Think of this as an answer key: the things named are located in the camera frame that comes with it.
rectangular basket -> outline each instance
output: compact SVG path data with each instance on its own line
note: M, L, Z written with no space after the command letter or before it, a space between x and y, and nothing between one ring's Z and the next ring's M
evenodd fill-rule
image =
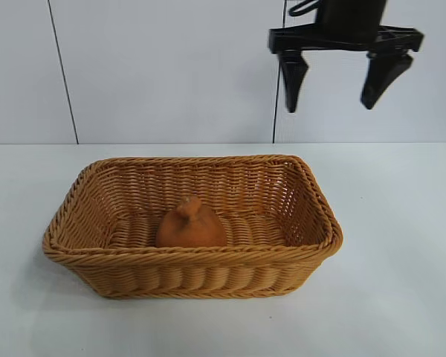
M218 214L227 246L155 248L190 194ZM42 248L108 298L263 298L297 289L342 239L298 157L111 158L80 173Z

basket rim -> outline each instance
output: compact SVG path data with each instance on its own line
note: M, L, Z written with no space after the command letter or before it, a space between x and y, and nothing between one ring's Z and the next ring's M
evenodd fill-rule
M80 191L85 186L87 180L98 170L115 164L130 164L130 163L151 163L158 164L174 164L176 160L180 164L184 164L186 160L194 161L198 159L201 163L212 164L218 163L221 160L235 160L241 162L245 160L251 163L278 161L291 162L300 172L306 187L311 189L312 204L317 209L319 216L325 218L326 221L326 236L319 244L301 245L301 246L284 246L284 245L233 245L225 247L200 247L200 248L156 248L156 247L142 247L142 248L75 248L70 249L57 242L62 230L62 222L65 222L70 214L70 209L76 204L76 197L79 196ZM107 158L95 161L85 167L78 175L76 181L71 186L64 202L59 207L59 210L54 215L48 226L42 241L42 250L50 257L50 259L57 262L66 262L68 265L94 265L92 260L99 261L97 265L101 265L103 261L115 263L118 265L140 263L155 265L158 262L165 261L166 265L172 264L172 258L178 255L179 259L182 255L187 256L189 263L192 260L201 261L201 255L206 256L208 261L213 260L214 263L228 263L228 259L237 263L236 260L231 259L231 256L240 256L238 261L242 263L253 262L257 264L259 261L268 263L291 261L301 261L307 259L320 260L319 255L331 256L339 249L343 241L342 230L335 219L332 209L329 207L325 196L323 195L319 185L317 184L314 174L309 166L298 156L295 155L243 155L243 156L220 156L220 157L122 157L122 158Z

white wall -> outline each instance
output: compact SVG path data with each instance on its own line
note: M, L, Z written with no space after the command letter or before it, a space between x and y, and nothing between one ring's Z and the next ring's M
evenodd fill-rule
M51 0L81 142L271 142L283 3ZM389 0L384 23L425 33L413 67L367 111L363 53L305 54L277 142L446 141L446 0ZM47 1L0 1L0 143L73 142Z
M310 16L286 24L307 21ZM368 69L363 53L305 53L310 70L295 115L279 93L277 142L446 141L446 0L389 0L383 23L425 34L412 68L367 111L359 101Z
M283 0L51 4L81 143L271 142Z
M0 143L73 143L46 0L0 0Z

woven basket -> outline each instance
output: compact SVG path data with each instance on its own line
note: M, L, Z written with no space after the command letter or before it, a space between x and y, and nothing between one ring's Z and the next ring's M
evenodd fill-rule
M195 194L228 244L155 248L164 214ZM342 243L307 165L285 155L113 158L85 168L42 248L108 298L284 295Z

white tabletop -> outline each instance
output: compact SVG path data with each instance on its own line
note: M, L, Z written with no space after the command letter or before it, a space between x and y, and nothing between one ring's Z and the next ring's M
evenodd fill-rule
M41 252L87 164L285 153L344 231L285 297L106 300ZM446 144L0 146L0 356L446 356Z

